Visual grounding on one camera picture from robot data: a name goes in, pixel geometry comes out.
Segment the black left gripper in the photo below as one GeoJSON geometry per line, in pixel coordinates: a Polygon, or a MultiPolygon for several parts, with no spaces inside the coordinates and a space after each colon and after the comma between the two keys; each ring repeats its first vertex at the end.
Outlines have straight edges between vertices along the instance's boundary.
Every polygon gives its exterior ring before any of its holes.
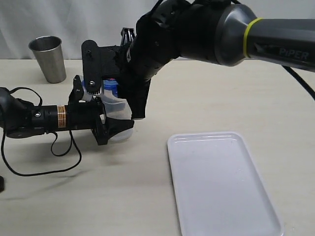
{"type": "Polygon", "coordinates": [[[127,140],[133,134],[134,121],[106,118],[105,107],[99,98],[91,101],[70,99],[66,107],[68,130],[91,130],[98,145],[108,140],[127,140]]]}

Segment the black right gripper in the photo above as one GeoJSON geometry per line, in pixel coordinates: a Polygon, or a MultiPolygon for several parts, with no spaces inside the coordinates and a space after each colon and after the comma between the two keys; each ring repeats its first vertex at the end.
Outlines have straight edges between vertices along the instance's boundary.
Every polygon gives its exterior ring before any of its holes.
{"type": "Polygon", "coordinates": [[[122,48],[117,93],[119,98],[127,99],[132,119],[146,117],[150,79],[180,55],[175,37],[178,17],[178,14],[143,15],[136,23],[134,41],[122,48]]]}

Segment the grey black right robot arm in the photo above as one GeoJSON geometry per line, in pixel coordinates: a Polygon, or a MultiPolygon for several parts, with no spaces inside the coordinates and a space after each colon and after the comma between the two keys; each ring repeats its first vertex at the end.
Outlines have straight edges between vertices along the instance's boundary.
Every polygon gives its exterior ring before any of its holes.
{"type": "Polygon", "coordinates": [[[152,77],[177,58],[228,67],[257,59],[314,71],[315,22],[259,18],[231,0],[160,0],[120,54],[119,95],[133,119],[145,117],[152,77]]]}

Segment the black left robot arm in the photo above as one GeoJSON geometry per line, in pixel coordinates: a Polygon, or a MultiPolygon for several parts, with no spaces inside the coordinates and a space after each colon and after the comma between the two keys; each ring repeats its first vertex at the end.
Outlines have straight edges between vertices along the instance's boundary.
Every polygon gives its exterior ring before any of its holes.
{"type": "Polygon", "coordinates": [[[42,103],[36,106],[13,97],[14,92],[15,90],[4,87],[0,89],[0,126],[9,138],[22,139],[61,131],[90,130],[101,146],[134,126],[134,121],[130,119],[108,117],[99,98],[59,106],[44,106],[42,103]]]}

